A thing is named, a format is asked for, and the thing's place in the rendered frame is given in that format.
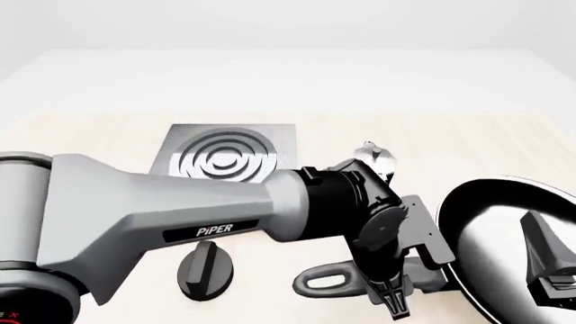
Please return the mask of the round black stove knob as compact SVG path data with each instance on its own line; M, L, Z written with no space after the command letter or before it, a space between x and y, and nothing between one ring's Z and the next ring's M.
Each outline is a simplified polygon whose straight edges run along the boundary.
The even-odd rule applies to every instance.
M234 266L229 254L215 242L199 242L183 258L176 280L180 291L195 302L207 302L221 296L229 287Z

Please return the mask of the flat stove plate with rings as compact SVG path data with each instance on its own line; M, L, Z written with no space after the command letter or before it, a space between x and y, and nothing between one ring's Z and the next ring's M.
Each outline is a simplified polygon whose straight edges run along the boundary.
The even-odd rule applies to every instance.
M297 167L293 124L174 124L151 175L259 183L276 169Z

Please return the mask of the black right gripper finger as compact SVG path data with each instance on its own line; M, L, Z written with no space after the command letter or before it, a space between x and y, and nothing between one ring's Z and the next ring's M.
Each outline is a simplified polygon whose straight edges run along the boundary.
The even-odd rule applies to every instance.
M526 280L569 275L569 249L556 236L543 216L528 211L521 220L526 243Z

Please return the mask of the black frying pan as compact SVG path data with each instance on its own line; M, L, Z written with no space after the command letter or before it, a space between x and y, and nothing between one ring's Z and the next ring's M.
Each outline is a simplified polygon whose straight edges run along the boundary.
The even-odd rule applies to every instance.
M431 214L455 261L426 269L415 248L399 247L408 207L379 199L369 218L346 234L353 258L299 274L292 288L314 299L367 295L367 280L403 272L412 291L460 291L491 324L576 324L576 309L538 307L527 281L527 248L520 220L539 212L569 249L576 267L576 196L521 177L480 178L454 188Z

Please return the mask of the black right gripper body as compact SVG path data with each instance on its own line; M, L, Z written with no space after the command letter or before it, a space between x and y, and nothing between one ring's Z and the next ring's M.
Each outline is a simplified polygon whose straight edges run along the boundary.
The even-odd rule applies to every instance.
M529 291L538 307L576 309L576 267L545 271L529 268Z

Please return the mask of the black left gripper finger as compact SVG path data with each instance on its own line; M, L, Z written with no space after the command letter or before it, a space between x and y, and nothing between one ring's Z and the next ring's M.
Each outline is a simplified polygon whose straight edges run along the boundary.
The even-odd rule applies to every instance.
M412 293L411 281L406 284L408 277L398 272L394 277L380 282L367 280L367 295L374 305L384 305L392 320L401 320L410 315L407 296Z

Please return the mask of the left gripper body with grey frame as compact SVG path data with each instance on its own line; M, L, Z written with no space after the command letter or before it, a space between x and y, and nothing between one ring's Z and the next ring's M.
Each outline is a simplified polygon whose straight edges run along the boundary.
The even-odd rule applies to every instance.
M451 248L420 197L409 195L401 199L408 207L398 235L401 251L407 254L415 248L426 269L430 270L441 269L455 261Z

